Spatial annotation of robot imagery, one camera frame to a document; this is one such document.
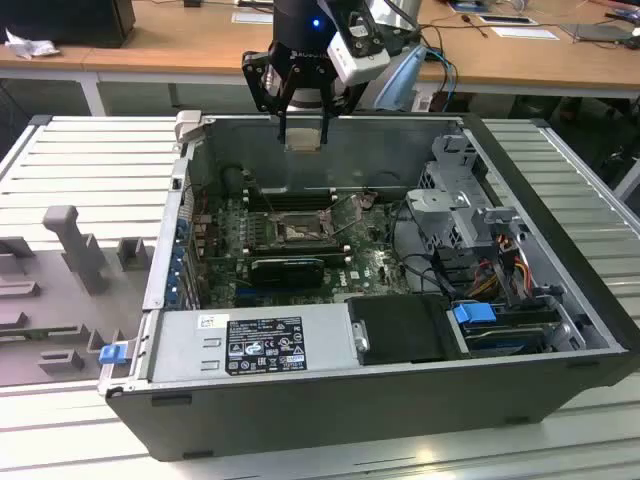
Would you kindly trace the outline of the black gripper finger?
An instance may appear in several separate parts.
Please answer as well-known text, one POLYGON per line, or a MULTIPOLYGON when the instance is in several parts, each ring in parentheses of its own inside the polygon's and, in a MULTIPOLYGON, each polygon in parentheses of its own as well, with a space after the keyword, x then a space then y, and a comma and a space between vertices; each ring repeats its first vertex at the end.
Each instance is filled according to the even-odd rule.
POLYGON ((291 100, 289 85, 284 82, 276 95, 272 95, 264 83, 271 66, 267 52, 247 51, 242 55, 242 72, 256 108, 279 119, 277 136, 281 144, 286 141, 287 109, 291 100))
POLYGON ((368 85, 368 82, 364 82, 346 87, 343 94, 338 97, 333 95, 331 86, 325 85, 320 88, 322 105, 320 142, 322 144, 328 142, 330 120, 335 117, 350 115, 356 109, 368 85))

